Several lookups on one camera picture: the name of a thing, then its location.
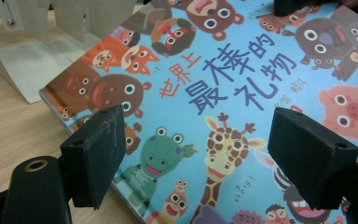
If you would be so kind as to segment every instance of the cartoon fox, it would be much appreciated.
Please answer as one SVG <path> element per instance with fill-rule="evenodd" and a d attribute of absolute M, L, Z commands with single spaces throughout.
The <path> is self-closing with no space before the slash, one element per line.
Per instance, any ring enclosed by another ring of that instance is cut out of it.
<path fill-rule="evenodd" d="M 112 36 L 105 37 L 82 56 L 83 61 L 109 73 L 110 67 L 122 67 L 131 74 L 150 75 L 146 64 L 159 58 L 147 47 L 128 47 Z"/>

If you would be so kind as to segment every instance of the book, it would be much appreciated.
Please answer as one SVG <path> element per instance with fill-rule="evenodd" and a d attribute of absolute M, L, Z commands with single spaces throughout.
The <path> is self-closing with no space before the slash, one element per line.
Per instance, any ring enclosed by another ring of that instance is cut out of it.
<path fill-rule="evenodd" d="M 145 223 L 338 223 L 268 154 L 274 108 L 358 146 L 358 15 L 272 0 L 152 0 L 40 91 L 69 132 L 123 105 L 112 183 Z"/>

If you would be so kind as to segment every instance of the table surface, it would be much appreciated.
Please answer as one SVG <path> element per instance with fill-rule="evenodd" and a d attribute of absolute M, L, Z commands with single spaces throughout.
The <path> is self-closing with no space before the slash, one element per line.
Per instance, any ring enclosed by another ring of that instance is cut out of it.
<path fill-rule="evenodd" d="M 8 189 L 11 173 L 21 162 L 37 156 L 60 157 L 60 144 L 68 137 L 69 133 L 44 102 L 29 105 L 0 76 L 0 192 Z M 75 224 L 139 223 L 112 188 L 99 210 L 69 204 Z"/>

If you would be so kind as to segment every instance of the cartoon pig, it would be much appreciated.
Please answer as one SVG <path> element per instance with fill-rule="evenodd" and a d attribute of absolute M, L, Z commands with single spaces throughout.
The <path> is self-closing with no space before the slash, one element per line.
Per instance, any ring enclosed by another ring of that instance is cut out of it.
<path fill-rule="evenodd" d="M 335 86 L 319 93 L 324 104 L 323 125 L 344 137 L 358 140 L 358 87 Z"/>

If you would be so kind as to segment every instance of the children's book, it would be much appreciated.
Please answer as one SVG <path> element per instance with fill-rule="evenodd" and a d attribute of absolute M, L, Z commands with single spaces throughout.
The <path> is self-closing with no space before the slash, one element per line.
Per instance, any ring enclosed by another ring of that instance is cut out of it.
<path fill-rule="evenodd" d="M 345 199 L 309 208 L 268 141 L 280 106 L 358 146 L 358 15 L 272 9 L 152 0 L 40 91 L 71 133 L 123 105 L 127 155 L 112 186 L 144 222 L 345 222 Z"/>

